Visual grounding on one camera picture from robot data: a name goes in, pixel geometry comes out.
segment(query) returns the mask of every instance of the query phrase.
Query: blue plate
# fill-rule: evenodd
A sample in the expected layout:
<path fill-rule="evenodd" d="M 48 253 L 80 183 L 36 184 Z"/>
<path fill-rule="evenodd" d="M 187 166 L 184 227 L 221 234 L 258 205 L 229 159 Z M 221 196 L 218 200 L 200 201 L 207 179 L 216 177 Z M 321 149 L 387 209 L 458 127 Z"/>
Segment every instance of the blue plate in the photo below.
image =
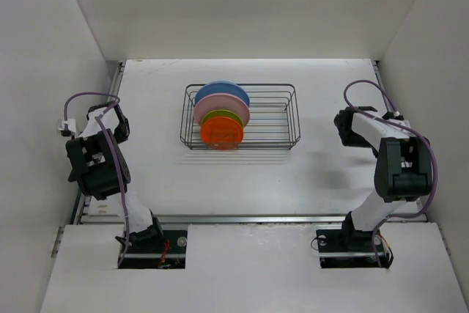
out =
<path fill-rule="evenodd" d="M 202 98 L 214 93 L 228 93 L 240 98 L 247 106 L 250 104 L 249 96 L 246 91 L 237 84 L 233 84 L 228 81 L 215 81 L 203 86 L 196 94 L 195 104 L 197 104 Z"/>

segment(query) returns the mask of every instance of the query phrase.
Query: green plate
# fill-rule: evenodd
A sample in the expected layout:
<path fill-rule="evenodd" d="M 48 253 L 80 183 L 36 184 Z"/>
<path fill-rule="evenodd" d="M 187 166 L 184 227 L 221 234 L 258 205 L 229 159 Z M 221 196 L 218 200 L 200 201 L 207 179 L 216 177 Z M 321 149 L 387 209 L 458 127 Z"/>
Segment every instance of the green plate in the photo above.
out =
<path fill-rule="evenodd" d="M 229 118 L 233 119 L 234 121 L 239 122 L 241 127 L 244 128 L 243 121 L 241 120 L 240 116 L 238 114 L 236 114 L 236 113 L 234 113 L 230 110 L 226 110 L 226 109 L 217 109 L 217 110 L 211 111 L 210 113 L 208 113 L 207 115 L 204 116 L 204 118 L 202 119 L 200 125 L 202 126 L 204 124 L 204 122 L 206 122 L 208 119 L 212 119 L 213 117 L 229 117 Z"/>

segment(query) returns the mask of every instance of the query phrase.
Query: metal wire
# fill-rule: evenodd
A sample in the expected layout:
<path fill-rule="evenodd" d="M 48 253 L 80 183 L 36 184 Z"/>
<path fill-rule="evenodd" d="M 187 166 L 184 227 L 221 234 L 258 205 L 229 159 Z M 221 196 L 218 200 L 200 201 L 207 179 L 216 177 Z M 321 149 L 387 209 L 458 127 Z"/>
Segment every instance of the metal wire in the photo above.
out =
<path fill-rule="evenodd" d="M 300 141 L 300 117 L 295 87 L 291 84 L 239 84 L 251 100 L 251 119 L 244 128 L 239 150 L 290 150 Z M 209 147 L 200 137 L 193 118 L 194 98 L 204 84 L 185 89 L 181 117 L 181 142 L 192 150 Z"/>

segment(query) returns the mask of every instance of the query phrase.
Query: white wall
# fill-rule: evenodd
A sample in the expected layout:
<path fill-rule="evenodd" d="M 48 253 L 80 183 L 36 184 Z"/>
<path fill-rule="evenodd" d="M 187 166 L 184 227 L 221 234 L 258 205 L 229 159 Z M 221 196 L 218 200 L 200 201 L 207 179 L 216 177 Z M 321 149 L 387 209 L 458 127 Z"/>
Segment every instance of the white wall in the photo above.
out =
<path fill-rule="evenodd" d="M 78 0 L 107 59 L 378 59 L 413 1 Z"/>
<path fill-rule="evenodd" d="M 103 91 L 107 70 L 76 0 L 0 0 L 0 9 L 0 312 L 29 313 L 77 190 L 56 120 L 71 94 Z"/>
<path fill-rule="evenodd" d="M 469 0 L 416 0 L 380 63 L 385 87 L 435 149 L 431 219 L 469 298 Z"/>

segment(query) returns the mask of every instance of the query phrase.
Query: red wire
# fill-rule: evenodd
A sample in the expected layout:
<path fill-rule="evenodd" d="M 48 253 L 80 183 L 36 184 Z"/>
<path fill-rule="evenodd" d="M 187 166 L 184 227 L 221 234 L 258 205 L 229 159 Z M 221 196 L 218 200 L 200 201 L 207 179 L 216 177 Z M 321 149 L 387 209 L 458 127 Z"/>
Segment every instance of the red wire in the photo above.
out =
<path fill-rule="evenodd" d="M 161 258 L 160 258 L 160 262 L 158 263 L 158 267 L 160 267 L 160 265 L 164 263 L 166 254 L 167 254 L 168 251 L 169 251 L 169 247 L 170 247 L 170 243 L 169 243 L 169 240 L 167 240 L 167 241 L 164 243 L 164 252 L 163 252 L 163 254 L 161 254 Z"/>

